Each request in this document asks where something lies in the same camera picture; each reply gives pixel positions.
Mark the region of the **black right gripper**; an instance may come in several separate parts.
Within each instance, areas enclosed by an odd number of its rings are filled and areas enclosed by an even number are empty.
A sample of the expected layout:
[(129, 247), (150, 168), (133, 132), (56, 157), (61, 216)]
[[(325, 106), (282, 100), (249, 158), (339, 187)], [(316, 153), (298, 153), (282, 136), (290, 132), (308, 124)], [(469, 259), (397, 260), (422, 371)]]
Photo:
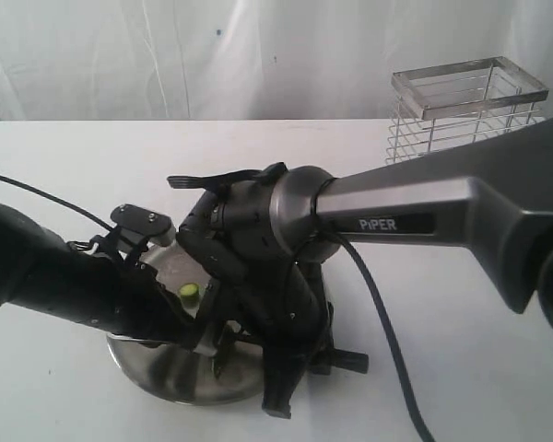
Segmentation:
[[(314, 355), (327, 340), (330, 308), (322, 265), (296, 259), (246, 260), (234, 288), (237, 318), (263, 351), (263, 408), (289, 408)], [(317, 355), (317, 373), (368, 373), (368, 356), (332, 348)]]

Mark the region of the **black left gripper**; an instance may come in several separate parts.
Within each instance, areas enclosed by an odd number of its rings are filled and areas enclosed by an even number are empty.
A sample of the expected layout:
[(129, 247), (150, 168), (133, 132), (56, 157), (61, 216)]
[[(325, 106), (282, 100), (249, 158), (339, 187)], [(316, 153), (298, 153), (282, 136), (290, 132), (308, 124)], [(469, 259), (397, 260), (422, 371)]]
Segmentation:
[(144, 262), (120, 272), (101, 328), (129, 340), (176, 343), (194, 350), (203, 336), (203, 323), (157, 276), (158, 271)]

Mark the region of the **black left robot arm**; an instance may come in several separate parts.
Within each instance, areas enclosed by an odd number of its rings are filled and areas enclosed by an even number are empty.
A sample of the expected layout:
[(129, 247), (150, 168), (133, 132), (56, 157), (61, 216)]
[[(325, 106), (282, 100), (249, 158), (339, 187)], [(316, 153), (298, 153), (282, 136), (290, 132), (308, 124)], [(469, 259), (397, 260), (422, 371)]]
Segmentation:
[(13, 304), (135, 340), (194, 340), (194, 319), (145, 264), (94, 254), (0, 204), (0, 307)]

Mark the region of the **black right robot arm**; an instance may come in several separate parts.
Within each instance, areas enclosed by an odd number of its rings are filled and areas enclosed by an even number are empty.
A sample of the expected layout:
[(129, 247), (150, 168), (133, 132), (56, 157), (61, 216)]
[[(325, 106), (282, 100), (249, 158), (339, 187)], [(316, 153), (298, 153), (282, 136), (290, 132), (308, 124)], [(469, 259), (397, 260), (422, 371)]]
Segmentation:
[(306, 370), (368, 366), (332, 347), (331, 309), (309, 279), (356, 242), (464, 247), (510, 310), (538, 297), (553, 329), (553, 118), (345, 178), (276, 163), (168, 182), (203, 191), (176, 238), (259, 340), (275, 417), (289, 417)]

